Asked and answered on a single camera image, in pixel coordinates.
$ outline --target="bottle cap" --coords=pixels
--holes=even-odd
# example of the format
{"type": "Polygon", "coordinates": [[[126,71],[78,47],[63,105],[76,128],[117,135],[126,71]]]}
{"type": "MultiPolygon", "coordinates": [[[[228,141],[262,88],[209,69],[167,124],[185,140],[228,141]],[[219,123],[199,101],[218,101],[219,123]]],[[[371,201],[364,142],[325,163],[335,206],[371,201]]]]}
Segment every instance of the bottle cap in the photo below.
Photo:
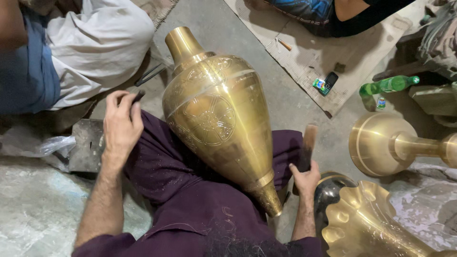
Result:
{"type": "Polygon", "coordinates": [[[417,83],[419,83],[419,81],[420,81],[420,80],[419,80],[419,77],[418,77],[418,76],[412,76],[412,77],[409,77],[409,78],[408,78],[408,82],[409,82],[410,84],[417,84],[417,83]]]}

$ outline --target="mobile phone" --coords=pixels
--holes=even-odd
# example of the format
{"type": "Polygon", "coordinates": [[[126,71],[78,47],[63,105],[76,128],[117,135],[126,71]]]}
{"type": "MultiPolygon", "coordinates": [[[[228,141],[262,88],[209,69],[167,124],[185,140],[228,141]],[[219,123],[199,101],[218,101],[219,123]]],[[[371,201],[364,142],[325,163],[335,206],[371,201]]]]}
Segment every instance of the mobile phone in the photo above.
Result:
{"type": "Polygon", "coordinates": [[[338,75],[335,72],[330,72],[330,74],[325,78],[324,89],[319,90],[319,92],[326,96],[329,94],[330,90],[332,89],[333,85],[335,85],[336,81],[338,80],[338,75]]]}

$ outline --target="engraved brass vase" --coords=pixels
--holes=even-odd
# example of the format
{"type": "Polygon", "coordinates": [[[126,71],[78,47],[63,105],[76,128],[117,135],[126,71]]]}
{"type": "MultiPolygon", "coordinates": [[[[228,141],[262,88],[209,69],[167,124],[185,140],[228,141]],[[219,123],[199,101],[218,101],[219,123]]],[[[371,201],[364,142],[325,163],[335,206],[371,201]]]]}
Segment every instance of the engraved brass vase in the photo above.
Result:
{"type": "Polygon", "coordinates": [[[172,30],[165,42],[175,62],[162,100],[169,127],[270,217],[279,216],[270,117],[259,75],[240,57],[206,52],[187,27],[172,30]]]}
{"type": "Polygon", "coordinates": [[[368,113],[352,128],[349,153],[359,170],[370,176],[388,176],[408,168],[416,156],[440,157],[457,168],[457,133],[445,139],[417,137],[414,128],[401,117],[368,113]]]}
{"type": "Polygon", "coordinates": [[[379,185],[359,181],[339,194],[322,230],[330,257],[457,257],[457,251],[436,252],[396,222],[390,194],[379,185]]]}

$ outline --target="white garment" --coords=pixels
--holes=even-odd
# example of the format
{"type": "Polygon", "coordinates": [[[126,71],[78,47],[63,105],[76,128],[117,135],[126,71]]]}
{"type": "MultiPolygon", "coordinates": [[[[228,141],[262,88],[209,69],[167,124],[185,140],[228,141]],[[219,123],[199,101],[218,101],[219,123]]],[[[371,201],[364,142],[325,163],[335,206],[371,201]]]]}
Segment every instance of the white garment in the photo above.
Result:
{"type": "Polygon", "coordinates": [[[132,77],[153,33],[149,16],[130,0],[83,0],[81,14],[52,19],[46,34],[61,92],[51,110],[82,103],[132,77]]]}

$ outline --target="man's left hand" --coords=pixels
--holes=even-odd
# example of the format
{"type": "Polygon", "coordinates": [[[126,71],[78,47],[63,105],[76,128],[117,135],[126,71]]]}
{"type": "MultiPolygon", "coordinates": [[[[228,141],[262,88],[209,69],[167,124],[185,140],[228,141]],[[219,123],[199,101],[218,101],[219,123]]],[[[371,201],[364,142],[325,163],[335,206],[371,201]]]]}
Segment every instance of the man's left hand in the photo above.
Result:
{"type": "Polygon", "coordinates": [[[124,166],[143,131],[140,103],[132,105],[135,96],[127,91],[115,91],[106,98],[103,120],[106,147],[102,162],[115,170],[124,166]]]}

